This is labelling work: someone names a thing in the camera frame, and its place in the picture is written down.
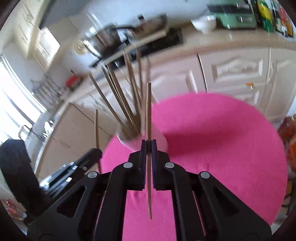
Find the white ceramic bowl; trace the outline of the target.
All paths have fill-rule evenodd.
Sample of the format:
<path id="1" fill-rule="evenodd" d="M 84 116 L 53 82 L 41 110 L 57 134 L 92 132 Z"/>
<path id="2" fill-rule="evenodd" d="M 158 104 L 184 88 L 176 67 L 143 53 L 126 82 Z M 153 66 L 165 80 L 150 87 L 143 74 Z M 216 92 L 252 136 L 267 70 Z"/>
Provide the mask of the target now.
<path id="1" fill-rule="evenodd" d="M 191 23 L 196 30 L 202 32 L 203 34 L 213 32 L 217 27 L 217 20 L 213 15 L 193 19 L 191 20 Z"/>

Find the red lid container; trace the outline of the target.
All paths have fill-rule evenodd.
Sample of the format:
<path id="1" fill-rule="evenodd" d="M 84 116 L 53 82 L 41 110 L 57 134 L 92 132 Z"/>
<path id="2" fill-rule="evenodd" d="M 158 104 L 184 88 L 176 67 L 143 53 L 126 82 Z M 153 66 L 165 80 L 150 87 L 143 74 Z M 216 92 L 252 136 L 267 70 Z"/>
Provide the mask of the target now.
<path id="1" fill-rule="evenodd" d="M 82 77 L 80 75 L 73 75 L 66 80 L 66 86 L 70 89 L 76 88 L 81 83 Z"/>

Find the pink round tablecloth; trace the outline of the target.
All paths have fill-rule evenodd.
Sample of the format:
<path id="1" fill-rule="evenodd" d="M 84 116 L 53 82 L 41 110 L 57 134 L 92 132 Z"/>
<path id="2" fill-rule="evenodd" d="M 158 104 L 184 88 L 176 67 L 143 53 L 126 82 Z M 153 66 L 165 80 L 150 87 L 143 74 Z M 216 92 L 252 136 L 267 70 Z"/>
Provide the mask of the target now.
<path id="1" fill-rule="evenodd" d="M 166 137 L 170 160 L 186 171 L 207 171 L 271 225 L 287 186 L 287 161 L 274 126 L 253 106 L 216 93 L 189 93 L 155 103 L 152 122 Z M 101 169 L 110 172 L 132 151 L 114 135 Z M 127 193 L 122 240 L 176 240 L 170 191 Z"/>

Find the black gas hob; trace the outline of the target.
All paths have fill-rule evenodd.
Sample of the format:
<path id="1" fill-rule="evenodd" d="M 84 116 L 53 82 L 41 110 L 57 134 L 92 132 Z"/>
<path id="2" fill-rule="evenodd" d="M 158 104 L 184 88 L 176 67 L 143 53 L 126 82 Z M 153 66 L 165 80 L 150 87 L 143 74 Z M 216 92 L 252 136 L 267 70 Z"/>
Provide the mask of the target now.
<path id="1" fill-rule="evenodd" d="M 129 42 L 129 40 L 126 40 L 120 47 L 118 47 L 116 49 L 115 53 L 120 52 L 121 50 L 124 50 L 125 48 L 127 48 L 128 47 L 127 43 L 131 44 Z M 148 56 L 152 53 L 162 51 L 164 49 L 167 49 L 167 48 L 179 45 L 179 44 L 183 44 L 183 36 L 182 36 L 181 29 L 180 28 L 179 29 L 170 28 L 164 37 L 158 38 L 154 41 L 150 41 L 144 45 L 134 48 L 129 51 L 129 54 L 130 54 L 131 61 L 134 61 L 137 58 L 137 50 L 140 51 L 140 53 L 141 53 L 140 56 L 144 57 L 144 56 Z M 102 60 L 96 60 L 93 63 L 91 63 L 88 67 L 90 69 L 94 69 L 99 64 L 102 64 L 104 62 L 104 60 L 106 60 L 106 59 L 107 58 L 102 59 Z M 124 61 L 123 55 L 121 55 L 120 57 L 118 57 L 114 61 L 112 61 L 110 63 L 110 65 L 113 70 L 115 70 L 117 68 L 121 68 L 122 66 L 125 66 L 125 61 Z"/>

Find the amber oil jug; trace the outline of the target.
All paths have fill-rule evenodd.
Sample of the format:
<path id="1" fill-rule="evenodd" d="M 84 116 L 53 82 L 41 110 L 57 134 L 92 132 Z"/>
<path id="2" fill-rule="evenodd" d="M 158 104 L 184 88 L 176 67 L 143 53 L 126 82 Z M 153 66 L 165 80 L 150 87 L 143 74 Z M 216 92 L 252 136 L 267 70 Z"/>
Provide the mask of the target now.
<path id="1" fill-rule="evenodd" d="M 286 117 L 277 130 L 284 148 L 288 149 L 290 142 L 295 141 L 295 114 Z"/>

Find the wok with glass lid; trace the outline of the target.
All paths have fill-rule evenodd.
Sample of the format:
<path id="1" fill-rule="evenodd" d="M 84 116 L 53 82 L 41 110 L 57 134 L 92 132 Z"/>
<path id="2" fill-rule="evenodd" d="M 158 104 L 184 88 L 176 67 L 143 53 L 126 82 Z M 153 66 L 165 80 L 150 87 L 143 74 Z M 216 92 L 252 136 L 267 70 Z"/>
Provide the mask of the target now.
<path id="1" fill-rule="evenodd" d="M 138 16 L 140 24 L 137 26 L 118 26 L 116 30 L 124 30 L 124 34 L 129 39 L 141 39 L 163 29 L 168 18 L 166 14 L 158 15 L 155 18 L 146 20 L 143 15 Z"/>

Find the lower base cabinets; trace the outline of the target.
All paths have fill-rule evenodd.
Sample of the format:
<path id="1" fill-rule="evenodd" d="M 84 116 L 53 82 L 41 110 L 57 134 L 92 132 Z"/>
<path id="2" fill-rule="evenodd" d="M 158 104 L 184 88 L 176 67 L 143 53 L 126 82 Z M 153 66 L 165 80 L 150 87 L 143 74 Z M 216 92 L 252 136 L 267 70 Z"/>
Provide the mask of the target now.
<path id="1" fill-rule="evenodd" d="M 221 93 L 257 108 L 269 121 L 281 121 L 295 97 L 295 51 L 274 47 L 232 48 L 223 51 L 173 56 L 144 67 L 152 82 L 155 102 L 186 93 Z M 66 100 L 57 122 L 36 161 L 36 175 L 44 178 L 65 163 L 93 148 L 94 112 L 98 111 L 100 147 L 115 133 L 117 121 L 104 104 L 107 99 L 122 118 L 105 78 L 98 93 L 90 79 Z"/>

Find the green yellow oil bottle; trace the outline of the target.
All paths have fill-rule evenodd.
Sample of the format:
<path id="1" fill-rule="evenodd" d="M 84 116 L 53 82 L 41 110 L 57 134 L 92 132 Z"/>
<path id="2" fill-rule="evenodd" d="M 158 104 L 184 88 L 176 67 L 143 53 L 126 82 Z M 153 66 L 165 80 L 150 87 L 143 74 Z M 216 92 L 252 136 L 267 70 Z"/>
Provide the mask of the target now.
<path id="1" fill-rule="evenodd" d="M 272 33 L 274 31 L 273 21 L 269 7 L 265 1 L 257 1 L 257 6 L 262 19 L 262 26 L 267 31 Z"/>

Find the steel stock pot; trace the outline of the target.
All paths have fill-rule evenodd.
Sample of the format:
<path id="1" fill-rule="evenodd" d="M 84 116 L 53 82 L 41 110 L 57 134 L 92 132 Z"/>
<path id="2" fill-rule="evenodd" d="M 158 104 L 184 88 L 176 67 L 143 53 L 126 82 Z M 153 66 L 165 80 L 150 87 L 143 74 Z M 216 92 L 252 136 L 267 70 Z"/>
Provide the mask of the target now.
<path id="1" fill-rule="evenodd" d="M 112 54 L 122 44 L 114 24 L 104 28 L 91 27 L 81 38 L 81 41 L 84 47 L 99 59 Z"/>

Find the upper wall cabinets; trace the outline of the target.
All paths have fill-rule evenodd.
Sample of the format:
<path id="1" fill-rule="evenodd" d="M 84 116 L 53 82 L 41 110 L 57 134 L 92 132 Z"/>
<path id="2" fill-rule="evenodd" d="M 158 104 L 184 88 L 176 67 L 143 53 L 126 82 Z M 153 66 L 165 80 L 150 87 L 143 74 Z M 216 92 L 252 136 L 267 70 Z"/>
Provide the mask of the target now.
<path id="1" fill-rule="evenodd" d="M 71 21 L 63 17 L 52 24 L 45 20 L 56 1 L 20 1 L 14 29 L 15 41 L 26 59 L 34 59 L 49 71 L 71 47 L 78 31 Z"/>

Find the wall utensil rack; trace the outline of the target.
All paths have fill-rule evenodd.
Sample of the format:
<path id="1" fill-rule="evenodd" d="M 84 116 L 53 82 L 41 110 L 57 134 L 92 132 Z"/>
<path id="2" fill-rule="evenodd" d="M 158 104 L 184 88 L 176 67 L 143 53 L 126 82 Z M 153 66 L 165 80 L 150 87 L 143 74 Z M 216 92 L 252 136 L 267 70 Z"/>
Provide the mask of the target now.
<path id="1" fill-rule="evenodd" d="M 46 110 L 55 109 L 62 102 L 62 95 L 66 91 L 64 86 L 59 87 L 52 78 L 45 76 L 43 81 L 30 80 L 32 95 Z"/>

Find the pink cup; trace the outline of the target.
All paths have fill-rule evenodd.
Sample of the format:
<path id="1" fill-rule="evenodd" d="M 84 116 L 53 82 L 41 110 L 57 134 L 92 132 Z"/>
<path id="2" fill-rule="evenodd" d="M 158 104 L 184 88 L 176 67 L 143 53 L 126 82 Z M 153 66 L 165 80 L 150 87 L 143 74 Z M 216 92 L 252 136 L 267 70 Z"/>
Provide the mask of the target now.
<path id="1" fill-rule="evenodd" d="M 146 138 L 146 133 L 143 135 L 135 136 L 132 139 L 129 139 L 128 136 L 123 132 L 120 126 L 117 127 L 116 136 L 121 144 L 126 146 L 132 151 L 139 151 L 142 145 L 142 140 Z M 164 134 L 152 123 L 152 140 L 156 140 L 157 148 L 160 151 L 166 152 L 168 150 L 168 141 Z"/>

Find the sauce bottles group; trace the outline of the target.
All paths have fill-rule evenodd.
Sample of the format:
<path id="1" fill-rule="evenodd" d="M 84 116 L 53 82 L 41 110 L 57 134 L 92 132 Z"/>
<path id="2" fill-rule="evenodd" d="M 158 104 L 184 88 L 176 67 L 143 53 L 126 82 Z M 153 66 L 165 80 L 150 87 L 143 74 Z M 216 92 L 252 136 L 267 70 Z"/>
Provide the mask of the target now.
<path id="1" fill-rule="evenodd" d="M 287 12 L 280 5 L 278 1 L 271 0 L 271 7 L 273 12 L 273 22 L 275 30 L 284 37 L 293 38 L 293 27 Z"/>

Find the green electric grill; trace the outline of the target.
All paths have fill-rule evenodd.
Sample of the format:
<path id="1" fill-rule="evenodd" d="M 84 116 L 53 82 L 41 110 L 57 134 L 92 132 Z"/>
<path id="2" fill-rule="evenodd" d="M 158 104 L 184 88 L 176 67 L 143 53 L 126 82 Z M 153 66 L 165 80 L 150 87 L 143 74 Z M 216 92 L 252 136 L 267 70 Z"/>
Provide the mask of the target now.
<path id="1" fill-rule="evenodd" d="M 216 17 L 217 24 L 229 30 L 255 29 L 257 26 L 254 13 L 248 1 L 224 0 L 210 1 L 208 10 Z"/>

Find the window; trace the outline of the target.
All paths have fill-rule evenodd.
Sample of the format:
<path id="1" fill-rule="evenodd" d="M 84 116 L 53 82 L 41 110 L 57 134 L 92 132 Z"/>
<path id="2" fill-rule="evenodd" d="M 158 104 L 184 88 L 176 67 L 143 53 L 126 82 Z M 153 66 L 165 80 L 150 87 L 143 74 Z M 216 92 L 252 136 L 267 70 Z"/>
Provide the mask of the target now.
<path id="1" fill-rule="evenodd" d="M 1 56 L 1 144 L 8 139 L 25 141 L 45 112 Z"/>

